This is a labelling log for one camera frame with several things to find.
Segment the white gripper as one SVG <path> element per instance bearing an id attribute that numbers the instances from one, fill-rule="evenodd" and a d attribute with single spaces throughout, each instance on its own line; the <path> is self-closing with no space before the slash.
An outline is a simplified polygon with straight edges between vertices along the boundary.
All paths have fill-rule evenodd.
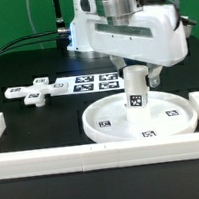
<path id="1" fill-rule="evenodd" d="M 188 51 L 183 25 L 176 26 L 172 5 L 144 6 L 129 17 L 127 25 L 110 25 L 106 18 L 87 20 L 87 35 L 93 50 L 111 55 L 117 73 L 127 66 L 125 59 L 150 63 L 148 83 L 160 85 L 162 66 L 171 67 L 183 60 Z"/>

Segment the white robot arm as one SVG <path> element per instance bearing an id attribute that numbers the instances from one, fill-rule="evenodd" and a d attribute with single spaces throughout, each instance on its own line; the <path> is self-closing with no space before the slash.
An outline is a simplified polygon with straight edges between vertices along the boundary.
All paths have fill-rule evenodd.
<path id="1" fill-rule="evenodd" d="M 107 55 L 122 70 L 127 59 L 146 63 L 149 85 L 160 84 L 161 69 L 183 60 L 195 22 L 183 17 L 179 0 L 73 0 L 71 41 L 75 55 Z"/>

